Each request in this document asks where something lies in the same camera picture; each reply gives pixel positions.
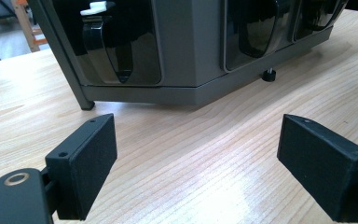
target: screw hole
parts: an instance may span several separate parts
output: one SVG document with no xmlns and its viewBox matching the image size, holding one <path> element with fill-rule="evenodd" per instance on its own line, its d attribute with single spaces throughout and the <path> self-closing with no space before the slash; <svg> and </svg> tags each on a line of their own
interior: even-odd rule
<svg viewBox="0 0 358 224">
<path fill-rule="evenodd" d="M 66 152 L 62 152 L 60 154 L 58 154 L 59 157 L 66 157 L 68 155 L 68 153 Z"/>
</svg>

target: white object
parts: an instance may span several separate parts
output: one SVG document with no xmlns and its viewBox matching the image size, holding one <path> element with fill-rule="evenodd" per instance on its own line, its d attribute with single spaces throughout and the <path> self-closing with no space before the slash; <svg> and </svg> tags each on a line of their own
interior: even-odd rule
<svg viewBox="0 0 358 224">
<path fill-rule="evenodd" d="M 95 15 L 100 12 L 105 12 L 106 5 L 107 5 L 106 1 L 90 3 L 89 9 L 80 11 L 80 15 L 89 16 L 89 15 Z"/>
</svg>

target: black plastic panel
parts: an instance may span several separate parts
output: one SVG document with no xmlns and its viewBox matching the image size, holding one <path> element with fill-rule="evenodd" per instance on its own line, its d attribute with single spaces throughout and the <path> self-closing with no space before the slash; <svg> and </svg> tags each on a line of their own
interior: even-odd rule
<svg viewBox="0 0 358 224">
<path fill-rule="evenodd" d="M 332 25 L 348 0 L 300 0 L 294 40 Z"/>
<path fill-rule="evenodd" d="M 161 70 L 150 0 L 115 0 L 110 9 L 81 16 L 89 0 L 52 0 L 81 66 L 79 80 L 94 86 L 154 86 Z"/>
<path fill-rule="evenodd" d="M 277 50 L 285 34 L 289 0 L 227 0 L 225 67 L 234 70 Z"/>
</svg>

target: wood grain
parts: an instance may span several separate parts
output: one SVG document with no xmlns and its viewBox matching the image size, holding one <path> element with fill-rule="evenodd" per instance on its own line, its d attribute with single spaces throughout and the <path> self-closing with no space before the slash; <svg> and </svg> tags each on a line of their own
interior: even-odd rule
<svg viewBox="0 0 358 224">
<path fill-rule="evenodd" d="M 42 169 L 83 122 L 114 113 L 118 159 L 85 223 L 333 223 L 276 153 L 285 113 L 358 144 L 358 12 L 276 71 L 205 106 L 97 102 L 87 112 L 51 51 L 1 61 L 0 176 Z"/>
</svg>

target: dark gray floor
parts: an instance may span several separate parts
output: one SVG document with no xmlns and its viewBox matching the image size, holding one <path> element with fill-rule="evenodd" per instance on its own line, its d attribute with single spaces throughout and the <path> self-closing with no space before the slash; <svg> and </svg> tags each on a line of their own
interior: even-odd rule
<svg viewBox="0 0 358 224">
<path fill-rule="evenodd" d="M 48 45 L 40 46 L 49 49 Z M 0 58 L 1 60 L 31 53 L 24 33 L 16 18 L 0 20 Z"/>
</svg>

